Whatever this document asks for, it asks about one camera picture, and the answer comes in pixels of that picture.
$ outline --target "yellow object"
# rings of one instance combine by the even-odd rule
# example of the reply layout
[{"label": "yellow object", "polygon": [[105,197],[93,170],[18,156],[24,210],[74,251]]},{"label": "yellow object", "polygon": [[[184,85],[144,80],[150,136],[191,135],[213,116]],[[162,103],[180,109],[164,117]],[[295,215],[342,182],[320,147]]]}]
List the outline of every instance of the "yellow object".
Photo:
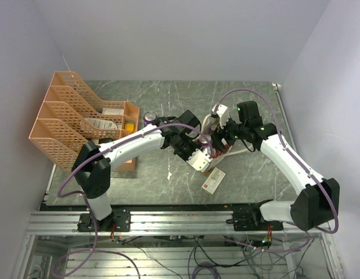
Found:
[{"label": "yellow object", "polygon": [[135,123],[126,123],[124,125],[124,129],[126,131],[129,131],[129,132],[133,133],[135,131]]}]

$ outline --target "gray wall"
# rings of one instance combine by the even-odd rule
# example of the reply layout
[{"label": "gray wall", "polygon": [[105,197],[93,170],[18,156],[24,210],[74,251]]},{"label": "gray wall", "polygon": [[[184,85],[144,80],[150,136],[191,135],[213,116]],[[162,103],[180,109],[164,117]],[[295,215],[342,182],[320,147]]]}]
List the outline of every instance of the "gray wall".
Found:
[{"label": "gray wall", "polygon": [[0,0],[0,278],[11,278],[30,213],[42,201],[49,161],[29,140],[63,58],[31,0]]},{"label": "gray wall", "polygon": [[329,0],[35,0],[84,79],[281,83]]},{"label": "gray wall", "polygon": [[282,89],[299,153],[340,182],[335,238],[360,278],[360,0],[330,2]]}]

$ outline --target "white box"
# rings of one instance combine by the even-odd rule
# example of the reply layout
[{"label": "white box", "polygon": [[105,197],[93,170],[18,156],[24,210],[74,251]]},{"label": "white box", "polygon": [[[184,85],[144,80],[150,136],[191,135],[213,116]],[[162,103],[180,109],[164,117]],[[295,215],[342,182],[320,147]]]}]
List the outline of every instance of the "white box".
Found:
[{"label": "white box", "polygon": [[206,191],[206,193],[212,195],[222,179],[225,177],[225,173],[222,170],[219,170],[217,167],[214,168],[212,173],[207,177],[206,181],[202,185],[202,190]]}]

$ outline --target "gray marbled tabletop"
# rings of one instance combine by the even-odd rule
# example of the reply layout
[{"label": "gray marbled tabletop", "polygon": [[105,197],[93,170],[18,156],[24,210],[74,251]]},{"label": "gray marbled tabletop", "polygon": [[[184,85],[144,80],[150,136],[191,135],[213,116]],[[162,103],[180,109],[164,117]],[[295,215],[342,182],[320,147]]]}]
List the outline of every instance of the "gray marbled tabletop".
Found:
[{"label": "gray marbled tabletop", "polygon": [[[141,116],[147,111],[159,116],[179,116],[191,110],[200,121],[227,91],[251,88],[261,92],[270,102],[279,119],[280,129],[291,143],[287,123],[270,83],[215,82],[215,81],[87,81],[105,100],[130,101],[140,107]],[[264,123],[272,121],[268,107],[258,96],[237,92],[223,101],[233,119],[237,120],[236,104],[254,100],[259,105]],[[243,148],[237,142],[232,151]],[[213,195],[201,190],[206,177],[173,155],[170,148],[140,155],[136,171],[123,172],[111,179],[108,191],[114,205],[211,204],[258,202],[264,199],[295,200],[296,194],[282,172],[261,152],[245,152],[226,157],[218,168],[226,173]],[[58,199],[57,189],[69,172],[56,169],[52,180],[48,205],[83,205],[80,196]],[[75,180],[65,191],[79,189]]]}]

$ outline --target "purple cable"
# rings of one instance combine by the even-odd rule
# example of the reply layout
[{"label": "purple cable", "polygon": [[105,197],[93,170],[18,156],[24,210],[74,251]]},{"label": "purple cable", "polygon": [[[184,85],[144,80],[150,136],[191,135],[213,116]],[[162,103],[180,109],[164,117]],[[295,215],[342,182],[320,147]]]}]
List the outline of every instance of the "purple cable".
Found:
[{"label": "purple cable", "polygon": [[[75,176],[75,174],[80,171],[86,164],[88,164],[89,162],[95,160],[96,158],[104,155],[105,153],[108,153],[110,152],[110,150],[114,149],[114,148],[117,148],[119,146],[121,146],[122,144],[126,144],[132,140],[135,140],[137,138],[140,138],[140,137],[143,137],[144,135],[148,135],[156,130],[160,130],[161,128],[164,128],[164,127],[171,127],[171,126],[181,126],[181,127],[185,127],[185,128],[188,128],[188,129],[191,129],[195,132],[197,132],[201,137],[203,137],[206,142],[208,143],[210,149],[211,149],[211,157],[213,156],[213,149],[212,149],[212,144],[211,142],[208,140],[208,138],[206,137],[205,134],[203,134],[201,131],[199,131],[198,129],[192,127],[192,126],[189,126],[189,125],[186,125],[186,124],[182,124],[182,123],[170,123],[170,124],[166,124],[166,125],[163,125],[163,126],[160,126],[160,127],[155,127],[143,134],[137,134],[131,138],[127,138],[127,139],[124,139],[122,140],[121,142],[118,142],[117,144],[115,145],[112,145],[111,146],[111,149],[107,149],[105,151],[101,151],[99,153],[97,153],[96,155],[93,155],[91,156],[90,158],[88,158],[87,160],[83,161],[78,167],[75,168],[75,170],[73,170],[70,175],[65,179],[65,181],[63,182],[63,184],[61,185],[61,187],[59,188],[59,190],[57,191],[57,197],[58,198],[65,198],[66,196],[69,196],[69,195],[72,195],[72,194],[81,194],[83,196],[83,199],[87,205],[87,209],[89,210],[90,209],[90,206],[89,206],[89,203],[88,203],[88,200],[85,196],[85,193],[83,191],[79,191],[79,190],[75,190],[75,191],[71,191],[71,192],[68,192],[68,193],[65,193],[63,194],[62,191],[63,189],[65,188],[65,186],[68,184],[68,182]],[[121,254],[119,252],[111,252],[111,251],[104,251],[104,250],[97,250],[96,249],[96,245],[98,243],[98,224],[97,224],[97,221],[96,221],[96,218],[95,216],[93,215],[93,212],[91,212],[91,216],[92,216],[92,220],[93,220],[93,225],[95,227],[95,240],[93,242],[93,247],[92,249],[80,249],[80,250],[77,250],[77,251],[74,251],[72,253],[68,253],[68,254],[65,254],[64,256],[62,256],[61,258],[59,258],[55,264],[53,265],[52,267],[52,275],[55,277],[55,278],[64,278],[64,277],[68,277],[70,275],[72,275],[73,273],[75,273],[78,269],[80,269],[87,261],[88,259],[92,256],[92,254],[94,252],[99,252],[99,253],[113,253],[113,254],[116,254],[116,255],[120,255],[120,256],[123,256],[125,257],[126,259],[128,259],[136,268],[137,272],[138,272],[138,276],[140,278],[140,273],[139,273],[139,270],[137,268],[137,266],[135,265],[134,261],[131,260],[128,256],[124,255],[124,254]],[[75,254],[75,253],[81,253],[81,252],[87,252],[87,251],[90,251],[90,253],[87,255],[86,259],[84,259],[75,269],[73,269],[72,271],[68,272],[67,274],[64,274],[64,275],[59,275],[59,274],[56,274],[55,273],[55,268],[56,268],[56,265],[59,264],[64,258],[68,257],[69,255],[72,255],[72,254]]]},{"label": "purple cable", "polygon": [[[269,107],[271,113],[272,113],[272,117],[273,117],[273,121],[274,121],[274,124],[277,128],[277,134],[278,134],[278,137],[279,137],[279,140],[282,144],[282,146],[285,148],[286,147],[286,144],[285,144],[285,141],[283,140],[282,138],[282,135],[280,133],[280,128],[279,128],[279,124],[278,124],[278,119],[277,119],[277,116],[275,115],[274,111],[273,111],[273,108],[272,106],[270,105],[270,103],[268,102],[268,100],[262,96],[259,92],[255,91],[255,90],[251,90],[251,89],[248,89],[248,88],[237,88],[237,89],[233,89],[233,90],[230,90],[228,91],[227,93],[225,93],[220,101],[216,104],[215,106],[215,109],[214,111],[211,113],[213,115],[216,114],[216,111],[219,107],[219,105],[221,104],[221,102],[225,99],[225,97],[227,97],[229,94],[231,93],[234,93],[234,92],[238,92],[238,91],[247,91],[247,92],[250,92],[250,93],[254,93],[256,95],[258,95]],[[338,231],[339,229],[339,218],[337,216],[337,212],[336,212],[336,208],[335,208],[335,205],[333,204],[332,200],[331,200],[331,197],[329,196],[329,194],[326,192],[325,188],[322,186],[321,182],[319,181],[319,179],[317,179],[313,174],[311,174],[310,170],[301,162],[301,160],[289,149],[289,148],[285,148],[285,150],[291,155],[291,157],[304,169],[304,171],[314,180],[314,182],[317,184],[317,186],[319,187],[319,189],[322,191],[323,195],[325,196],[327,202],[329,203],[330,205],[330,208],[331,208],[331,211],[332,211],[332,214],[333,214],[333,217],[334,217],[334,220],[335,220],[335,228],[333,230],[326,230],[326,229],[323,229],[323,228],[320,228],[320,227],[316,227],[317,229],[319,229],[320,231],[323,231],[324,233],[328,233],[328,234],[334,234]]]}]

